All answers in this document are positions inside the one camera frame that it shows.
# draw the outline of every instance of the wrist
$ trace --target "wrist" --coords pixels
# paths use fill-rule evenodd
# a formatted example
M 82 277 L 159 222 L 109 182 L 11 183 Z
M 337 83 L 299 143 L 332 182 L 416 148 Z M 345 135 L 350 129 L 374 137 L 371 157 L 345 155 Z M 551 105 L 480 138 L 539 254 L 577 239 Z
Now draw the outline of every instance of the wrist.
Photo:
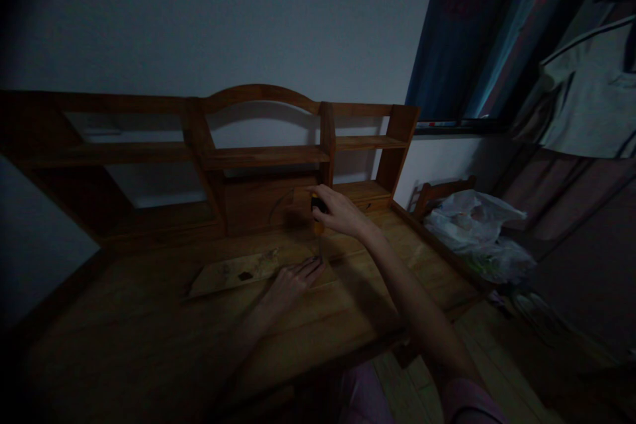
M 365 226 L 359 230 L 356 238 L 362 245 L 368 248 L 374 241 L 383 239 L 384 234 L 382 234 L 382 231 L 377 225 L 369 221 L 368 224 L 365 224 Z

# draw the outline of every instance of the blue curtain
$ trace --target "blue curtain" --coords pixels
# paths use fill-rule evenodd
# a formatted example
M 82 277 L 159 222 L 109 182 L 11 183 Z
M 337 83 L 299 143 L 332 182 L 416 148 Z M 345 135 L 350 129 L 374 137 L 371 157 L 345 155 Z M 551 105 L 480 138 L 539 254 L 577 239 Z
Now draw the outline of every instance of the blue curtain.
M 454 119 L 504 0 L 430 0 L 406 104 L 420 120 Z

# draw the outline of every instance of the white shirt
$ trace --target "white shirt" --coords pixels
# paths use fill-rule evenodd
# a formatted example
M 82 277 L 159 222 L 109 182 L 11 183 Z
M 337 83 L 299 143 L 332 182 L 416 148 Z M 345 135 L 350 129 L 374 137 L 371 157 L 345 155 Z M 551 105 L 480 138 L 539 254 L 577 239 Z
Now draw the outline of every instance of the white shirt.
M 636 155 L 636 72 L 633 65 L 624 69 L 635 18 L 587 32 L 541 62 L 549 89 L 562 83 L 539 141 L 546 149 L 593 158 Z

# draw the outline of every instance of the pink sleeve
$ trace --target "pink sleeve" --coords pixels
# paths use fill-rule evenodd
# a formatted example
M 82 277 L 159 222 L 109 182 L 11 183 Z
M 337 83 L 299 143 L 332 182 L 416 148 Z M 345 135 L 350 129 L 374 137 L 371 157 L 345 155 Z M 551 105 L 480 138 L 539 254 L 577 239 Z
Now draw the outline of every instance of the pink sleeve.
M 507 424 L 497 403 L 473 381 L 459 378 L 449 382 L 442 395 L 447 423 Z

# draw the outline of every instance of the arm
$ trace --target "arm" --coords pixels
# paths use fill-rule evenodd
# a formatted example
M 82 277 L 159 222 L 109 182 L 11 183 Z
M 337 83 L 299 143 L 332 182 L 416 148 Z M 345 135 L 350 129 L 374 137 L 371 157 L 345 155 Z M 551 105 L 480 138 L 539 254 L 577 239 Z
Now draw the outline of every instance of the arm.
M 324 269 L 325 264 L 316 257 L 308 258 L 296 266 L 282 268 L 263 298 L 197 363 L 194 370 L 194 385 L 192 374 L 182 376 L 184 382 L 180 385 L 187 386 L 189 392 L 187 402 L 181 402 L 174 408 L 178 413 L 174 417 L 183 421 L 188 420 L 186 417 L 193 421 L 206 417 L 221 392 L 229 387 L 231 378 L 249 357 L 258 341 L 307 291 Z
M 228 379 L 254 350 L 256 343 L 266 334 L 283 313 L 307 291 L 322 274 L 325 264 L 311 257 L 293 267 L 280 270 L 272 287 L 254 309 L 230 332 L 214 356 L 211 390 L 216 399 Z
M 400 260 L 381 230 L 351 200 L 325 185 L 311 191 L 327 204 L 328 214 L 314 207 L 313 216 L 332 230 L 358 239 L 375 261 L 397 310 L 407 323 L 438 389 L 453 378 L 484 382 L 451 322 Z

